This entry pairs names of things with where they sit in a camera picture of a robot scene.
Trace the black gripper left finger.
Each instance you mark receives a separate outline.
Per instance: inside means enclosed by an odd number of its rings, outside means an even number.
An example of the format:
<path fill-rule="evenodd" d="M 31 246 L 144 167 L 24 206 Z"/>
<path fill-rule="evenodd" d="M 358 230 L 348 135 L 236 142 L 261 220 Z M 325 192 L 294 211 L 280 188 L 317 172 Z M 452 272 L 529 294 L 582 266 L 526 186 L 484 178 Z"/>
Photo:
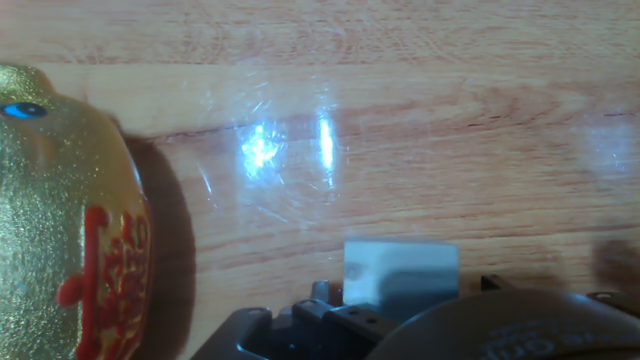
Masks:
<path fill-rule="evenodd" d="M 310 297 L 274 315 L 233 312 L 192 360 L 364 360 L 399 324 L 366 305 L 342 305 L 327 280 Z"/>

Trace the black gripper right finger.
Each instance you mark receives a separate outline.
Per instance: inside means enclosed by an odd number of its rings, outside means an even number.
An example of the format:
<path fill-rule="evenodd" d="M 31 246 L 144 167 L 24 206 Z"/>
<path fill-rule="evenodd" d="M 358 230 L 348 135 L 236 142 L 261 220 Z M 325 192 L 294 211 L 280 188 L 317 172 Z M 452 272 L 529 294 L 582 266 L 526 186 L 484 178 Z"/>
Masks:
<path fill-rule="evenodd" d="M 515 286 L 504 278 L 496 275 L 482 275 L 480 277 L 480 288 L 482 292 L 494 290 L 515 289 Z M 615 308 L 635 318 L 639 317 L 639 301 L 622 292 L 592 292 L 585 294 L 585 297 Z"/>

